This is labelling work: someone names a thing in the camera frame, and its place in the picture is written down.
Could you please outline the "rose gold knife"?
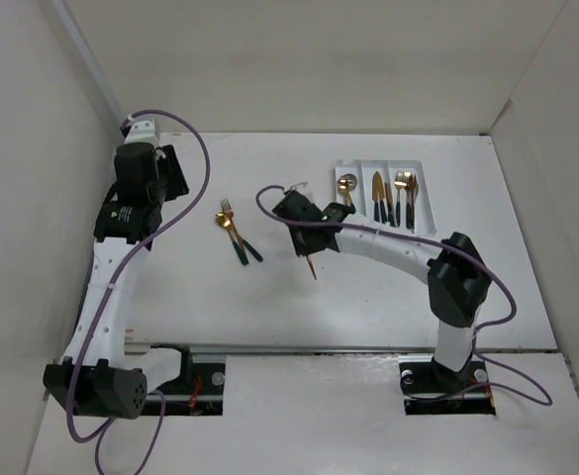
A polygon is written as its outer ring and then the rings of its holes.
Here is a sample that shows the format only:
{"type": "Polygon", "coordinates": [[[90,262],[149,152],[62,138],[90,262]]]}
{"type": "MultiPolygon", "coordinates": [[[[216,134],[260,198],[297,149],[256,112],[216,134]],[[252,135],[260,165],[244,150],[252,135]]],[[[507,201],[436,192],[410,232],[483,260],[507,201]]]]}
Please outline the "rose gold knife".
{"type": "Polygon", "coordinates": [[[308,265],[309,265],[309,267],[310,267],[310,271],[311,271],[311,273],[312,273],[312,276],[313,276],[314,280],[317,281],[317,280],[318,280],[317,272],[316,272],[315,265],[314,265],[314,263],[313,263],[312,257],[311,257],[310,255],[307,255],[306,258],[307,258],[307,262],[308,262],[308,265]]]}

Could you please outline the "gold spoon green handle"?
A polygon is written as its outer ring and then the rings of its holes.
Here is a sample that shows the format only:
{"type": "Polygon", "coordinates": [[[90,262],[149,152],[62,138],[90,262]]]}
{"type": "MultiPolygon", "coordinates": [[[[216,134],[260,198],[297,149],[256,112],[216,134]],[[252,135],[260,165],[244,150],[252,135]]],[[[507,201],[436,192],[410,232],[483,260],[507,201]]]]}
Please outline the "gold spoon green handle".
{"type": "Polygon", "coordinates": [[[338,192],[342,195],[344,203],[350,207],[353,205],[350,193],[356,187],[356,179],[353,176],[341,176],[337,182],[338,192]]]}

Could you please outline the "gold knife green handle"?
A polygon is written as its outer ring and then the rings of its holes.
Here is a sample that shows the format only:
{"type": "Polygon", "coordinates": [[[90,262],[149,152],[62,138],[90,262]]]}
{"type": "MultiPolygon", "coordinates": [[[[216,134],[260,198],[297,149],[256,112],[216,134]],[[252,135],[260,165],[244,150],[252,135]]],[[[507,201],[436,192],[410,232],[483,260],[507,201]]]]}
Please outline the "gold knife green handle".
{"type": "Polygon", "coordinates": [[[388,220],[391,227],[397,227],[397,219],[395,217],[395,208],[392,196],[392,189],[389,183],[384,184],[384,192],[386,198],[386,206],[387,206],[387,213],[388,213],[388,220]]]}
{"type": "Polygon", "coordinates": [[[385,192],[383,186],[383,180],[379,171],[375,171],[372,177],[372,199],[374,204],[374,220],[376,222],[381,222],[379,213],[379,200],[381,198],[385,199],[385,192]]]}

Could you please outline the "gold knife cluster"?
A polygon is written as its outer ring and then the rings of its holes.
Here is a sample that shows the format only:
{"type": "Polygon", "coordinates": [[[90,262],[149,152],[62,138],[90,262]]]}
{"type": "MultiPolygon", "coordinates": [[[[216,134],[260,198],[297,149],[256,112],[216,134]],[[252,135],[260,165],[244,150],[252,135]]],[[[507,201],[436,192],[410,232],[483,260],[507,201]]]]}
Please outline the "gold knife cluster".
{"type": "Polygon", "coordinates": [[[379,213],[380,213],[381,222],[383,224],[387,224],[389,222],[389,218],[388,218],[388,212],[387,212],[386,203],[385,203],[384,198],[381,198],[379,200],[379,213]]]}

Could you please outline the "gold spoon cluster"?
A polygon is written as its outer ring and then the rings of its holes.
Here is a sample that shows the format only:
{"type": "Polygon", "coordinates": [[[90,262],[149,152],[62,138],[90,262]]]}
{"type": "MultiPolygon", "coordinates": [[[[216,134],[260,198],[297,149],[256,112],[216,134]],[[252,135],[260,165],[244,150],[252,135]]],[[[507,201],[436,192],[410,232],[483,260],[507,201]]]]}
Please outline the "gold spoon cluster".
{"type": "Polygon", "coordinates": [[[236,237],[236,232],[234,229],[234,225],[232,223],[232,220],[223,212],[217,213],[215,215],[215,223],[221,227],[224,231],[226,231],[228,233],[228,236],[230,238],[230,241],[233,245],[233,248],[241,262],[242,265],[249,265],[249,261],[244,253],[244,251],[242,250],[238,239],[236,237]]]}

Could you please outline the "gold fork green handle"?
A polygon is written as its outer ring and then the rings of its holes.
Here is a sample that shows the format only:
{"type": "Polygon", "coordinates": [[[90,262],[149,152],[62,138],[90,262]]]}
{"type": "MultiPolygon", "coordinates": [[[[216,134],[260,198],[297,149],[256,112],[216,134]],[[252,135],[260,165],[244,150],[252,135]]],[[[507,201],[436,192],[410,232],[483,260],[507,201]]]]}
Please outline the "gold fork green handle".
{"type": "Polygon", "coordinates": [[[407,181],[406,186],[406,226],[409,230],[411,229],[411,218],[410,218],[410,191],[409,191],[409,180],[412,172],[405,172],[405,178],[407,181]]]}

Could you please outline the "silver round spoon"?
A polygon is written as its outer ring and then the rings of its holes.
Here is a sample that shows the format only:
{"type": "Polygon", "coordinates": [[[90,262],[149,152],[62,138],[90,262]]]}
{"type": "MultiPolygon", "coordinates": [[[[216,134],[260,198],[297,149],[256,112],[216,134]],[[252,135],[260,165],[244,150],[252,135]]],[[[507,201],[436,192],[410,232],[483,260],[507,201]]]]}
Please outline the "silver round spoon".
{"type": "Polygon", "coordinates": [[[345,174],[339,178],[338,185],[340,188],[349,193],[356,188],[357,177],[352,173],[345,174]]]}

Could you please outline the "rose gold fork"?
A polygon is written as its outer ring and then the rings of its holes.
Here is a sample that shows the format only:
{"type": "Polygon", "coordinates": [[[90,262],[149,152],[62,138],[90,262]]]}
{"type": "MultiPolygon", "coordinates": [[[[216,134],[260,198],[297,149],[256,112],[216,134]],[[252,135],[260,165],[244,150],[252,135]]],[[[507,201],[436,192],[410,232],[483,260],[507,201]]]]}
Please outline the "rose gold fork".
{"type": "Polygon", "coordinates": [[[418,195],[418,180],[415,174],[410,176],[409,180],[409,191],[410,191],[410,218],[411,218],[411,229],[414,232],[416,230],[416,200],[418,195]]]}

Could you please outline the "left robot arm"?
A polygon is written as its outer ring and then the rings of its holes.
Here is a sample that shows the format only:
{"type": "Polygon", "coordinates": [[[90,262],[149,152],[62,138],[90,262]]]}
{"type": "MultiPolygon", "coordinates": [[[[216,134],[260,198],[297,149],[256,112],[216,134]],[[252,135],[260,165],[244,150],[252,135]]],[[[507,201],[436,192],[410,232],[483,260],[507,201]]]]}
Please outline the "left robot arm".
{"type": "Polygon", "coordinates": [[[162,222],[162,205],[189,192],[171,145],[133,142],[114,157],[116,181],[94,229],[90,280],[76,329],[44,385],[74,416],[133,420],[146,397],[165,385],[187,390],[194,369],[184,350],[159,345],[127,358],[125,334],[139,273],[149,256],[146,238],[162,222]]]}

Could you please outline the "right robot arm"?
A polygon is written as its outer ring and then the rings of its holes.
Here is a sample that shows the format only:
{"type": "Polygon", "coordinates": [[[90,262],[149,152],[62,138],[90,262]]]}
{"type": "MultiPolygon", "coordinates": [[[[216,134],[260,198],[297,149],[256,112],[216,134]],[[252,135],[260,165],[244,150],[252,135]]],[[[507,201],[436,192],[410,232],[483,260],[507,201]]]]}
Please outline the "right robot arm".
{"type": "Polygon", "coordinates": [[[402,235],[351,206],[332,202],[321,209],[295,189],[284,193],[271,214],[288,227],[301,257],[325,250],[367,257],[425,284],[438,319],[431,377],[444,393],[463,387],[473,356],[476,319],[492,283],[468,236],[454,233],[436,241],[402,235]]]}

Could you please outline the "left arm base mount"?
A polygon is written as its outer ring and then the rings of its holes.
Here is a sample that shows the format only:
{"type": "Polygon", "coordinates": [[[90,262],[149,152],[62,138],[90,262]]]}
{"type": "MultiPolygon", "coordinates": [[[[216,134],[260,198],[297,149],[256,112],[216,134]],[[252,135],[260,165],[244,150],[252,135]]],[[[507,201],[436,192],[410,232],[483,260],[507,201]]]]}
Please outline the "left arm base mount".
{"type": "Polygon", "coordinates": [[[226,358],[191,355],[182,363],[182,373],[161,385],[167,417],[218,417],[224,410],[227,380],[226,358]]]}

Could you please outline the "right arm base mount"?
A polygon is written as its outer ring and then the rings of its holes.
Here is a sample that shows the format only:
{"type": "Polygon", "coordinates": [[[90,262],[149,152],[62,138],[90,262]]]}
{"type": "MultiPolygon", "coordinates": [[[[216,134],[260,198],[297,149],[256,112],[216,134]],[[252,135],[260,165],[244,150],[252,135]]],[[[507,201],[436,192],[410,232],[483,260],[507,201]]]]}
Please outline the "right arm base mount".
{"type": "Polygon", "coordinates": [[[496,415],[487,367],[480,360],[453,373],[431,358],[404,358],[399,372],[407,416],[496,415]]]}

